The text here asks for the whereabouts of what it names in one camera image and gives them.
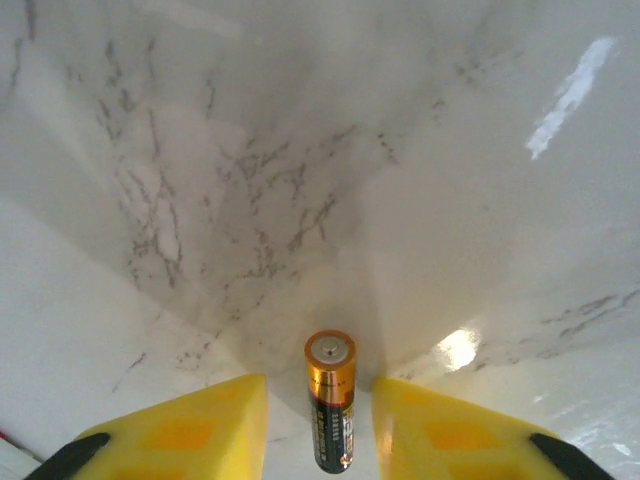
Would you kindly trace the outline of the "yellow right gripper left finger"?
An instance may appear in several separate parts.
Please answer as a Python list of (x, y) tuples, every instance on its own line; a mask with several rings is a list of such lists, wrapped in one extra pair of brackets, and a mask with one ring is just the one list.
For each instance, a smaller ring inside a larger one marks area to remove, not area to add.
[(32, 479), (259, 479), (268, 430), (263, 374), (247, 374), (96, 425)]

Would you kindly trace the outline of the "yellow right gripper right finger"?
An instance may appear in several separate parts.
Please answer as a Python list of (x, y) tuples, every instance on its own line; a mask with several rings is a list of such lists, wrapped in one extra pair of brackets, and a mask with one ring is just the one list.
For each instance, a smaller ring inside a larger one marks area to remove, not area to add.
[(575, 445), (537, 425), (408, 382), (373, 385), (382, 479), (607, 479)]

